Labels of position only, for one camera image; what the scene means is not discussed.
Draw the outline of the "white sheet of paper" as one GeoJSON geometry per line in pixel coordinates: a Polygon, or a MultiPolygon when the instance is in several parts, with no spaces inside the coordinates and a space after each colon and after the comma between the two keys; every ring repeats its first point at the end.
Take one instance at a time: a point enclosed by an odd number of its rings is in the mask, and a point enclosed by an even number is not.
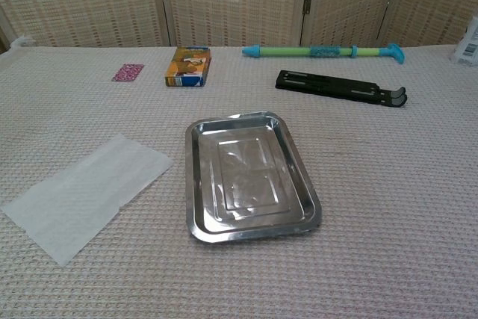
{"type": "Polygon", "coordinates": [[[164,153],[118,134],[2,211],[65,266],[172,163],[164,153]]]}

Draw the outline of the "silver metal tray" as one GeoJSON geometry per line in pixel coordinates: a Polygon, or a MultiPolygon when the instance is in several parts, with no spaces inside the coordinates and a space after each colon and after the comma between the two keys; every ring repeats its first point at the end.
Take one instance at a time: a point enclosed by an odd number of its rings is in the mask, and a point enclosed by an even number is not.
{"type": "Polygon", "coordinates": [[[185,132],[186,221],[205,243],[316,229],[322,207],[285,121],[259,111],[185,132]]]}

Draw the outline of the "orange card box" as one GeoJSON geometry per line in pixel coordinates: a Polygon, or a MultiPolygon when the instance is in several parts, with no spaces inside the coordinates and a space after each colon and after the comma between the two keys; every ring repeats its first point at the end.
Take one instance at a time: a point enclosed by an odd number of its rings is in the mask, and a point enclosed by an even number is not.
{"type": "Polygon", "coordinates": [[[208,47],[177,47],[165,74],[165,84],[168,87],[203,87],[210,64],[208,47]]]}

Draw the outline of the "green and blue water pump toy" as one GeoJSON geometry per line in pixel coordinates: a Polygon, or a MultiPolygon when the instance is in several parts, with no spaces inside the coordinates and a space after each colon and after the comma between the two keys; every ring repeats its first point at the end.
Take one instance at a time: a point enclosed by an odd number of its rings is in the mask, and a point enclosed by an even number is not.
{"type": "Polygon", "coordinates": [[[261,57],[309,57],[309,58],[359,58],[359,57],[390,57],[403,64],[405,55],[395,43],[382,48],[366,48],[352,45],[342,46],[309,46],[309,47],[268,47],[246,46],[242,55],[250,58],[261,57]]]}

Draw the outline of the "black folding laptop stand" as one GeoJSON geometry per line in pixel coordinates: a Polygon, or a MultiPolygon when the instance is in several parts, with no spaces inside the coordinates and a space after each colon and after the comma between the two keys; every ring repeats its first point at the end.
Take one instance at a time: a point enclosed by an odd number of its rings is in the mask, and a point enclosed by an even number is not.
{"type": "Polygon", "coordinates": [[[276,88],[393,108],[402,107],[407,101],[405,87],[385,90],[371,82],[288,70],[279,72],[276,88]]]}

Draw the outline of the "pink patterned card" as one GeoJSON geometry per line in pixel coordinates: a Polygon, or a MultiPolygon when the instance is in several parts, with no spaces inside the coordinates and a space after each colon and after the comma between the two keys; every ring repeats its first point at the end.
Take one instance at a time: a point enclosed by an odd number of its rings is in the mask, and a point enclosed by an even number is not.
{"type": "Polygon", "coordinates": [[[130,82],[134,81],[141,71],[143,70],[143,64],[123,64],[122,67],[116,72],[112,81],[115,82],[130,82]]]}

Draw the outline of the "white bottle with yellow cap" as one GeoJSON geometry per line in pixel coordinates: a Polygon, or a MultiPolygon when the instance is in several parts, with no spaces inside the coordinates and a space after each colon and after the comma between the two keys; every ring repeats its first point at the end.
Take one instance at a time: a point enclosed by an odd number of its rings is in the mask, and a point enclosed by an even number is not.
{"type": "Polygon", "coordinates": [[[478,13],[471,18],[465,34],[450,55],[450,60],[454,64],[478,66],[478,13]]]}

